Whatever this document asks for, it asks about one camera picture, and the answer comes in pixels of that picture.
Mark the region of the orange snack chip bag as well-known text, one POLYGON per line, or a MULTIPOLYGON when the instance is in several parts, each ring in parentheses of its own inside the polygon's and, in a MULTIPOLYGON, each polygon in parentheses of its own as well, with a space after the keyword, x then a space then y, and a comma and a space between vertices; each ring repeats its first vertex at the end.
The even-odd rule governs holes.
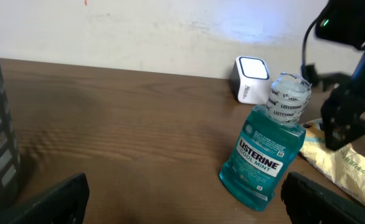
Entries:
POLYGON ((306 129, 306 136, 300 154, 327 179, 365 206, 365 157, 350 143, 337 151, 328 149, 321 118, 302 126, 306 129))

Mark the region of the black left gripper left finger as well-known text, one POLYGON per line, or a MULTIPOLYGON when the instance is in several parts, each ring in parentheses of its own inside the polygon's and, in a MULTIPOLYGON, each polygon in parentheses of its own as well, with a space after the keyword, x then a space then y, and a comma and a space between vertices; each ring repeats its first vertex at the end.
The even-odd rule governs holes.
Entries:
POLYGON ((0 212, 0 224, 82 224, 89 196, 87 176, 77 173, 0 212))

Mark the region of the blue water bottle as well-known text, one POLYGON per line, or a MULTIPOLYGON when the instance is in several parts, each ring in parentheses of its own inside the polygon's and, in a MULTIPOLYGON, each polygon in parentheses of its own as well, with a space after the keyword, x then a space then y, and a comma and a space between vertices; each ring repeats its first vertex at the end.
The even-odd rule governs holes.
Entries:
POLYGON ((301 75, 281 73, 264 105, 245 120, 229 159, 220 170, 224 187, 245 206, 263 211, 302 148, 306 130, 298 123, 311 97, 301 75))

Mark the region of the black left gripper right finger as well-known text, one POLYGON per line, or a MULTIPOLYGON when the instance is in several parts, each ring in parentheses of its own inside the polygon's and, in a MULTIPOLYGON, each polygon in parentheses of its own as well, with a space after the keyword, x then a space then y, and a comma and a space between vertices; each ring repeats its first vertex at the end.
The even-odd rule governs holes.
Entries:
POLYGON ((290 172, 281 199, 294 224, 365 224, 365 208, 309 178, 290 172))

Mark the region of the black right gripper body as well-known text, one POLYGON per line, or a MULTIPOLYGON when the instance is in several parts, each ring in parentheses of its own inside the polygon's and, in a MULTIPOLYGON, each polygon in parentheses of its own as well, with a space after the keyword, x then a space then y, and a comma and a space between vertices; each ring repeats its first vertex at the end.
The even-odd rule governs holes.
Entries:
POLYGON ((365 77, 353 78, 334 88, 321 107, 322 113, 349 115, 365 111, 365 77))

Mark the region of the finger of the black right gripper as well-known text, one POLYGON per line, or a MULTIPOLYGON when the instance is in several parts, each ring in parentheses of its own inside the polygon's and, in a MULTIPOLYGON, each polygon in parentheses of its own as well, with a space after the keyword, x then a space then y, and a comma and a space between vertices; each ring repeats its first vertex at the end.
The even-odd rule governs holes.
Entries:
POLYGON ((365 118, 362 113, 349 115, 322 113, 325 144, 328 149, 337 151, 365 135, 365 118))
POLYGON ((322 92, 325 92, 330 86, 335 84, 347 84, 351 76, 343 72, 318 73, 314 64, 302 66, 302 77, 312 86, 322 86, 322 92))

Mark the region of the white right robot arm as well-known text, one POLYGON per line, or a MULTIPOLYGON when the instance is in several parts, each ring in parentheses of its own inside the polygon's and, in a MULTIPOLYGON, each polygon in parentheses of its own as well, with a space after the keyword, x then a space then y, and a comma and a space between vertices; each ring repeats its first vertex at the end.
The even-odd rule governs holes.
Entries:
POLYGON ((329 0, 306 35, 313 30, 319 39, 349 45, 363 52, 352 75, 319 74, 306 62, 307 37, 301 48, 301 75, 312 87, 326 91, 334 86, 321 107, 325 144, 337 151, 365 135, 365 0, 329 0))

